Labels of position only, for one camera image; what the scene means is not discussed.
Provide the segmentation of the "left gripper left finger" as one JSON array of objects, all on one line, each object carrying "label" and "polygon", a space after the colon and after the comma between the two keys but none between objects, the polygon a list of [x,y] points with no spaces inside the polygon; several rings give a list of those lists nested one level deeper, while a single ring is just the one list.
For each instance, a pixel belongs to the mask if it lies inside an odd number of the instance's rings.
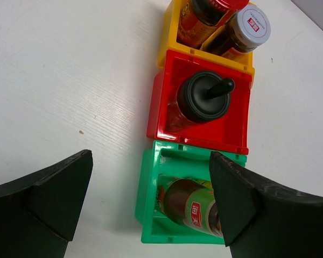
[{"label": "left gripper left finger", "polygon": [[64,257],[93,170],[84,149],[0,185],[0,257]]}]

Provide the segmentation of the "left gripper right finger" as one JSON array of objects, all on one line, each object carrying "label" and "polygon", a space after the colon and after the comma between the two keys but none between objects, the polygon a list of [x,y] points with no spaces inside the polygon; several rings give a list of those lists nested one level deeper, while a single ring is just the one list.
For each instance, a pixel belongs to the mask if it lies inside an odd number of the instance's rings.
[{"label": "left gripper right finger", "polygon": [[281,185],[211,152],[224,243],[232,257],[323,257],[323,197]]}]

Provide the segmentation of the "green label sauce bottle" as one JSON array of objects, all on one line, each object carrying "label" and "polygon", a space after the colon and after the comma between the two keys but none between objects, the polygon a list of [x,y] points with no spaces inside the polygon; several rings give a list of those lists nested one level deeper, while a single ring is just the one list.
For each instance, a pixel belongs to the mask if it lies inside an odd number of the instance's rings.
[{"label": "green label sauce bottle", "polygon": [[159,175],[156,209],[178,225],[223,238],[210,181]]}]

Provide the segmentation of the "black lid spice grinder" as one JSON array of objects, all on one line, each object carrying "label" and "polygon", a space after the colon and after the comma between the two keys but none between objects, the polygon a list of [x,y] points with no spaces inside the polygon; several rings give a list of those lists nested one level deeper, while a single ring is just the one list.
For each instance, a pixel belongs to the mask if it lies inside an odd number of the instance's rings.
[{"label": "black lid spice grinder", "polygon": [[171,95],[167,106],[166,129],[178,132],[223,117],[235,89],[232,78],[202,70],[190,76]]}]

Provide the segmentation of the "white lid sauce jar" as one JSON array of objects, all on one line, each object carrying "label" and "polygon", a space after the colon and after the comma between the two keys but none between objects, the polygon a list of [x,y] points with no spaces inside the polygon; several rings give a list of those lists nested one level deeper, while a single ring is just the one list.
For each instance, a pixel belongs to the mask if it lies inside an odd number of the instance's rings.
[{"label": "white lid sauce jar", "polygon": [[203,50],[237,61],[266,43],[270,35],[267,15],[259,7],[248,4],[210,38]]}]

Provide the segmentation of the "red lid chili sauce jar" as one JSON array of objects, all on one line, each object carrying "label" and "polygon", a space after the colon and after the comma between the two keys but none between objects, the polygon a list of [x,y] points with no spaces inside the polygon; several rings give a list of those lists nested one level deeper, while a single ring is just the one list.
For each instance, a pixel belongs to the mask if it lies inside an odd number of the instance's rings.
[{"label": "red lid chili sauce jar", "polygon": [[180,10],[177,42],[199,49],[219,27],[248,3],[248,0],[186,1]]}]

